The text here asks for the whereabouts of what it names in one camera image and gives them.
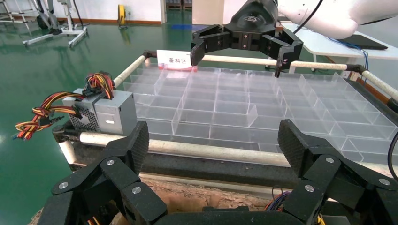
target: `green floor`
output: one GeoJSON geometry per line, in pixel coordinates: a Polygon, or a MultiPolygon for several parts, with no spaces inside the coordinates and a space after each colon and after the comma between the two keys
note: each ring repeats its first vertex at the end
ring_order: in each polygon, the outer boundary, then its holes
{"type": "MultiPolygon", "coordinates": [[[[50,188],[70,170],[51,128],[36,133],[29,141],[12,140],[16,122],[32,118],[32,107],[38,106],[56,91],[73,91],[83,87],[84,78],[104,70],[121,73],[145,49],[190,49],[191,30],[173,30],[172,24],[190,23],[190,13],[168,13],[168,23],[159,26],[129,26],[119,30],[115,25],[90,25],[86,37],[73,49],[68,37],[25,48],[23,40],[31,37],[24,26],[0,24],[0,224],[24,225],[44,205],[50,188]]],[[[33,37],[42,35],[31,25],[33,37]]],[[[223,50],[215,55],[258,57],[258,52],[223,50]]],[[[301,60],[311,61],[303,51],[301,60]]],[[[263,66],[202,62],[200,66],[263,70],[263,66]]],[[[310,69],[297,69],[311,73],[310,69]]]]}

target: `clear plastic storage tray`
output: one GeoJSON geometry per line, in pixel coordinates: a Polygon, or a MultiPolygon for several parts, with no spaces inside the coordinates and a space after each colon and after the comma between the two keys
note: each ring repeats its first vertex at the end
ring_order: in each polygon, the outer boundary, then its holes
{"type": "Polygon", "coordinates": [[[386,163],[397,127],[343,78],[197,67],[143,65],[124,89],[151,135],[201,144],[281,153],[283,119],[328,140],[348,159],[386,163]]]}

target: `silver screw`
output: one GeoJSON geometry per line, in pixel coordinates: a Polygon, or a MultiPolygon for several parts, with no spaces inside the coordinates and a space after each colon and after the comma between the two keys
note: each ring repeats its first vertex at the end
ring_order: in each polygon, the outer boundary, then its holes
{"type": "Polygon", "coordinates": [[[334,159],[327,157],[327,158],[326,158],[326,162],[328,162],[328,163],[334,163],[335,161],[334,161],[334,159]]]}
{"type": "Polygon", "coordinates": [[[113,163],[115,163],[113,160],[107,161],[107,165],[113,165],[113,163]]]}
{"type": "Polygon", "coordinates": [[[304,188],[305,188],[308,192],[314,192],[314,191],[315,191],[314,187],[312,187],[312,186],[309,185],[309,184],[305,185],[304,188]]]}
{"type": "Polygon", "coordinates": [[[58,185],[58,188],[59,188],[59,189],[64,189],[64,188],[66,188],[67,186],[68,186],[68,183],[67,183],[67,182],[62,182],[61,184],[58,185]]]}
{"type": "Polygon", "coordinates": [[[384,179],[384,178],[380,178],[379,182],[384,184],[384,185],[387,185],[387,186],[390,185],[390,182],[388,180],[384,179]]]}
{"type": "Polygon", "coordinates": [[[141,192],[141,188],[140,187],[135,187],[135,188],[133,188],[133,190],[132,190],[132,193],[133,194],[138,194],[138,193],[140,193],[141,192]]]}

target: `white label card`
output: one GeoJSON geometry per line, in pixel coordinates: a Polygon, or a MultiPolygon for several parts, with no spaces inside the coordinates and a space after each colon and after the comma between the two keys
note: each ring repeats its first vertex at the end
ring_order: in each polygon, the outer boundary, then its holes
{"type": "Polygon", "coordinates": [[[157,50],[158,65],[168,69],[191,68],[191,52],[157,50]]]}

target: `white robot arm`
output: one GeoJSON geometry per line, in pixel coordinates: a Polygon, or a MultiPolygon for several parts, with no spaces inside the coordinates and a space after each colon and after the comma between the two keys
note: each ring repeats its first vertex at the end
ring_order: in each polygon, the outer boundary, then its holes
{"type": "MultiPolygon", "coordinates": [[[[278,11],[302,24],[319,0],[279,0],[278,11]]],[[[358,26],[398,15],[398,0],[324,0],[304,27],[334,39],[351,36],[358,26]]]]}

